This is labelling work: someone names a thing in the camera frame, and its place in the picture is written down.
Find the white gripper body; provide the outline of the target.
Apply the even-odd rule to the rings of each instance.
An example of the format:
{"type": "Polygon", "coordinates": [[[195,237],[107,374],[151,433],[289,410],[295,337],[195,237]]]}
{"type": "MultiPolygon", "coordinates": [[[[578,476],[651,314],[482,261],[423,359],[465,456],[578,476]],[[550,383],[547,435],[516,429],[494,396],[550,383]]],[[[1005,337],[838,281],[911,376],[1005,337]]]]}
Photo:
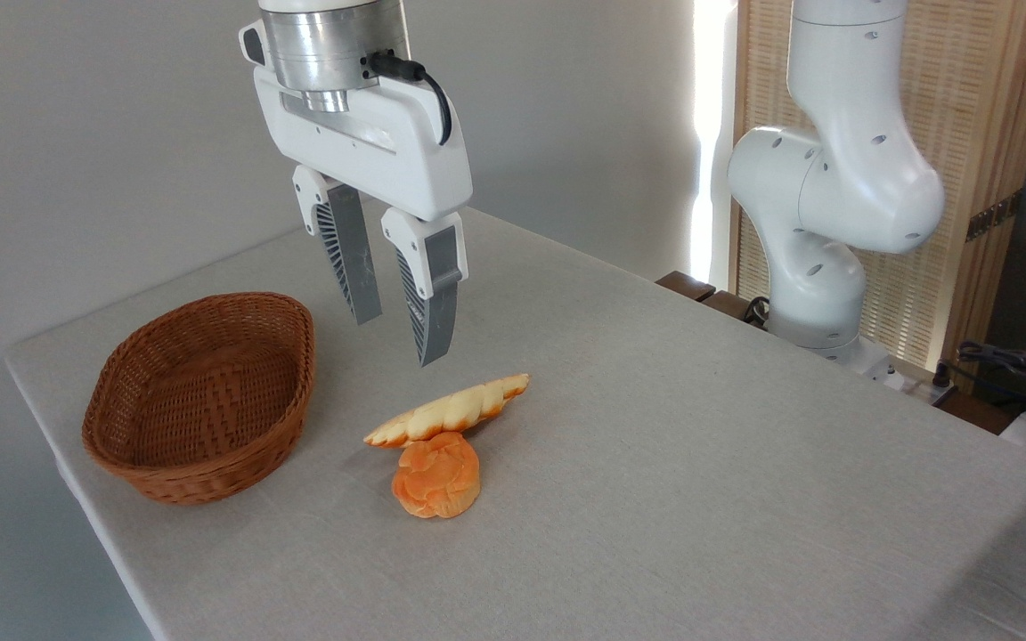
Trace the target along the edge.
{"type": "Polygon", "coordinates": [[[451,137],[440,143],[443,109],[430,85],[383,78],[349,91],[346,112],[316,112],[278,84],[261,23],[242,28],[239,42],[254,66],[270,137],[286,158],[425,222],[451,214],[472,198],[459,114],[452,101],[445,103],[451,137]]]}

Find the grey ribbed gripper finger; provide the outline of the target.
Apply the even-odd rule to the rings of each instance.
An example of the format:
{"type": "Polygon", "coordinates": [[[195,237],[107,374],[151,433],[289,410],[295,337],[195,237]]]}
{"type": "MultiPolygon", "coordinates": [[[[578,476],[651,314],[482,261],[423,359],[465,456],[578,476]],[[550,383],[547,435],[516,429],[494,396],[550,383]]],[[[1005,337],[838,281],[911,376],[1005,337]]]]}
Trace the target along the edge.
{"type": "Polygon", "coordinates": [[[303,226],[322,241],[355,323],[374,320],[382,308],[360,194],[303,164],[292,182],[303,226]]]}
{"type": "Polygon", "coordinates": [[[381,224],[395,247],[417,357],[424,368],[451,349],[459,283],[468,279],[461,218],[451,214],[423,222],[389,207],[381,224]]]}

